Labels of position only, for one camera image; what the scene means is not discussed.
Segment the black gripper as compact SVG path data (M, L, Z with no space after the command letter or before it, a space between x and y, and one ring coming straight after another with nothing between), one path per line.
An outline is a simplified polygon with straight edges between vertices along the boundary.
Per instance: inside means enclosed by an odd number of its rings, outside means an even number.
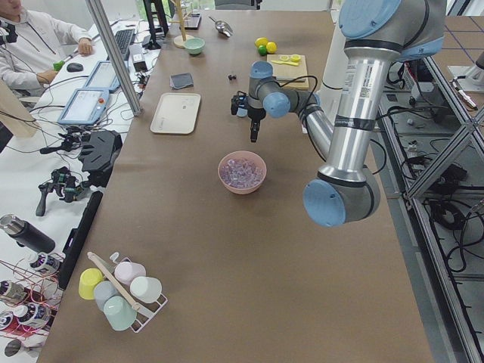
M265 118L264 108L248 107L247 115L251 120L250 125L250 141L256 142L258 140L259 127L261 121Z

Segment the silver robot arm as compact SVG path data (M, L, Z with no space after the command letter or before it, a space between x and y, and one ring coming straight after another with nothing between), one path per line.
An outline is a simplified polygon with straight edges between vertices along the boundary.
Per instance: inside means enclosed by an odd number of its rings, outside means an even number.
M324 159L303 192L309 217L324 227L359 221L378 208L380 192L365 165L377 109L390 66L440 51L444 1L346 1L338 26L348 58L342 94L329 120L311 92L283 88L272 65L251 66L247 95L251 133L266 116L295 113Z

